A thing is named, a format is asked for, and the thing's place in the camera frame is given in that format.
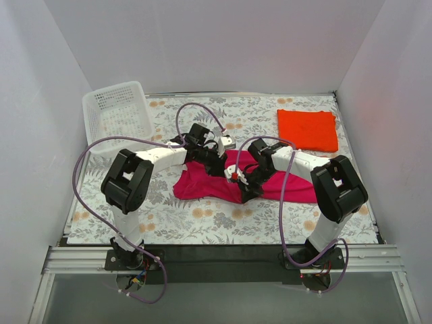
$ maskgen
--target white wall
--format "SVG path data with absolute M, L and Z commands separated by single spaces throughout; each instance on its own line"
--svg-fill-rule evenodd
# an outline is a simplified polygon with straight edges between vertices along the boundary
M 27 323 L 62 233 L 90 91 L 43 0 L 0 0 L 0 323 Z
M 338 96 L 379 228 L 432 323 L 432 2 L 387 0 Z
M 93 88 L 336 90 L 383 0 L 45 0 Z

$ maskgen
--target white plastic basket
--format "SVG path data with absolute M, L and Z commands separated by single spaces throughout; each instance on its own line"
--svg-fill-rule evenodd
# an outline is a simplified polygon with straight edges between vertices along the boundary
M 90 92 L 82 98 L 82 108 L 89 144 L 109 136 L 150 140 L 155 134 L 149 106 L 137 81 Z M 148 147 L 130 140 L 108 140 L 90 151 L 103 157 L 114 157 L 122 149 L 139 151 Z

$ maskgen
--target table surface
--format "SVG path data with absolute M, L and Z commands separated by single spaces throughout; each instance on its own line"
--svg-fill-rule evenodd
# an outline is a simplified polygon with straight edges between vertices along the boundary
M 336 116 L 339 151 L 308 153 L 351 158 L 350 147 L 337 105 L 332 96 L 287 97 L 169 97 L 149 99 L 156 134 L 154 141 L 166 142 L 177 132 L 175 115 L 180 105 L 197 102 L 211 108 L 234 136 L 238 147 L 251 136 L 277 136 L 277 109 L 296 111 L 331 111 Z M 193 123 L 202 123 L 219 132 L 212 117 L 197 106 L 186 108 L 180 117 L 180 128 L 187 132 Z M 100 186 L 112 159 L 91 155 L 82 170 L 80 193 L 94 210 L 113 221 L 110 206 Z M 182 167 L 171 167 L 152 176 L 147 197 L 140 208 L 140 231 L 145 244 L 279 244 L 278 208 L 276 200 L 256 198 L 237 205 L 218 198 L 179 200 L 172 192 Z M 317 223 L 316 204 L 285 202 L 283 228 L 286 242 L 302 244 Z M 108 244 L 113 231 L 90 215 L 81 204 L 72 204 L 72 225 L 68 244 Z M 377 243 L 371 214 L 366 205 L 353 215 L 341 237 L 352 244 Z

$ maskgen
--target folded red towel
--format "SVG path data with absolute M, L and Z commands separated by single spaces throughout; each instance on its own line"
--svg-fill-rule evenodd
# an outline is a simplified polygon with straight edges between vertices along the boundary
M 236 163 L 237 151 L 227 151 L 225 167 Z M 240 169 L 256 163 L 248 151 L 240 154 Z M 186 164 L 188 169 L 182 172 L 182 176 L 174 185 L 174 196 L 179 199 L 204 198 L 206 196 L 221 198 L 233 203 L 242 203 L 242 194 L 237 184 L 229 183 L 224 178 L 207 175 L 204 166 L 197 162 Z M 263 185 L 263 198 L 279 200 L 281 196 L 282 182 L 285 172 L 278 171 L 269 181 Z M 285 189 L 285 201 L 295 203 L 316 203 L 317 198 L 313 185 L 306 180 L 291 174 Z
M 336 152 L 336 117 L 328 111 L 277 111 L 279 137 L 293 142 L 297 149 Z

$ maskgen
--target robotic arm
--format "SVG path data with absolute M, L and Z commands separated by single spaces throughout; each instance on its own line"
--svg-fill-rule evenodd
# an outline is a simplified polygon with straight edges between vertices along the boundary
M 248 151 L 257 161 L 257 167 L 250 173 L 238 172 L 234 180 L 242 189 L 243 203 L 262 195 L 262 184 L 276 171 L 286 171 L 293 154 L 292 147 L 282 142 L 267 146 L 262 139 L 252 142 Z M 225 172 L 231 181 L 234 170 L 235 165 L 232 165 Z M 368 194 L 350 160 L 343 155 L 328 159 L 298 151 L 290 173 L 313 184 L 321 210 L 305 248 L 293 255 L 296 262 L 305 263 L 340 235 L 352 214 L 367 202 Z
M 116 234 L 111 239 L 111 245 L 125 266 L 135 269 L 142 264 L 142 255 L 127 244 L 123 237 L 137 246 L 142 245 L 138 208 L 146 197 L 154 173 L 174 165 L 197 161 L 205 166 L 209 175 L 224 176 L 227 159 L 225 150 L 234 149 L 236 143 L 227 134 L 222 134 L 217 142 L 208 140 L 209 132 L 207 128 L 194 124 L 189 133 L 182 134 L 186 141 L 182 148 L 153 148 L 136 153 L 124 149 L 114 159 L 102 182 L 101 191 L 112 206 L 115 226 L 121 233 L 121 236 Z M 167 144 L 176 146 L 181 143 L 177 136 Z

